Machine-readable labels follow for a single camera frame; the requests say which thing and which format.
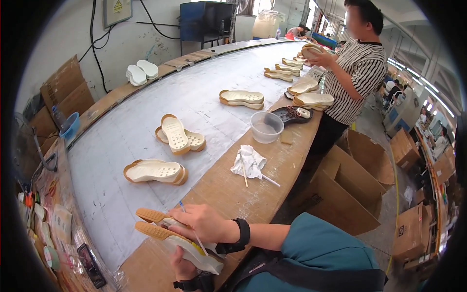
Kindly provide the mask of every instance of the clear plastic cup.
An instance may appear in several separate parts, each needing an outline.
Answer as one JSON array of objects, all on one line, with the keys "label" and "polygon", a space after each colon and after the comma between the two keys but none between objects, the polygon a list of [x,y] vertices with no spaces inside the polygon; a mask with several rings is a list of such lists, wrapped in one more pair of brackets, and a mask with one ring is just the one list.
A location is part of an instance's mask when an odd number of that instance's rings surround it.
[{"label": "clear plastic cup", "polygon": [[284,130],[284,122],[272,113],[255,113],[250,122],[253,138],[263,144],[274,142]]}]

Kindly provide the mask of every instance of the wooden stick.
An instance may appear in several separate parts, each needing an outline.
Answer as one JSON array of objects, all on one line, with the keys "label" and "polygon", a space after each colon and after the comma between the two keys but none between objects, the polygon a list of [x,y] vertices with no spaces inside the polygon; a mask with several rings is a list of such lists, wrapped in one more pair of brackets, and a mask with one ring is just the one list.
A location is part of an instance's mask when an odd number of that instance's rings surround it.
[{"label": "wooden stick", "polygon": [[245,166],[243,165],[243,158],[240,153],[241,169],[243,170],[243,177],[245,178],[245,185],[248,187],[247,174],[245,173]]}]

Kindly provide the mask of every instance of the wristwatch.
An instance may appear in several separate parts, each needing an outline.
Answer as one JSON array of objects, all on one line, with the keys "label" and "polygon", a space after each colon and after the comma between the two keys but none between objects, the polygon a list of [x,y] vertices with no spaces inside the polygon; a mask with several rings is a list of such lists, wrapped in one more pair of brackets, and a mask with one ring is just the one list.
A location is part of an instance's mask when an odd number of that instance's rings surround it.
[{"label": "wristwatch", "polygon": [[216,246],[216,252],[220,255],[244,250],[245,245],[250,242],[250,226],[248,223],[241,218],[232,220],[237,223],[238,228],[240,229],[240,239],[236,243],[218,243]]},{"label": "wristwatch", "polygon": [[188,281],[173,282],[175,289],[182,289],[184,292],[192,292],[200,289],[202,292],[213,292],[214,282],[212,273],[202,271],[195,278]]}]

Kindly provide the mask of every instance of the teal shirt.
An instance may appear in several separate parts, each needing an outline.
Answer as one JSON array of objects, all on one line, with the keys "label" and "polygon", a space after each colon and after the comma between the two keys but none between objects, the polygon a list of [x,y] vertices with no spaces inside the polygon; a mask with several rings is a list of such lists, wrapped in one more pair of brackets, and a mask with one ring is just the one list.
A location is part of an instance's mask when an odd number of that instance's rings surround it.
[{"label": "teal shirt", "polygon": [[[294,264],[321,270],[379,269],[373,250],[359,239],[308,213],[300,214],[290,226],[281,247],[284,258]],[[262,272],[236,292],[316,292],[290,285]]]}]

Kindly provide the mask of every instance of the person's left hand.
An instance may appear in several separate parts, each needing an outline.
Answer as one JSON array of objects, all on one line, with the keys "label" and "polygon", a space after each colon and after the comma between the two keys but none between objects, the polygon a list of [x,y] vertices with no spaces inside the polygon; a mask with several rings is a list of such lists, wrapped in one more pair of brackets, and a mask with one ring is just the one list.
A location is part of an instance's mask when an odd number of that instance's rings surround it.
[{"label": "person's left hand", "polygon": [[321,54],[315,54],[314,58],[308,59],[311,65],[316,65],[318,67],[323,66],[325,68],[330,67],[334,61],[333,56],[323,50]]},{"label": "person's left hand", "polygon": [[170,264],[175,272],[177,281],[188,281],[198,275],[195,265],[183,258],[183,252],[183,248],[177,246],[175,253],[170,255]]}]

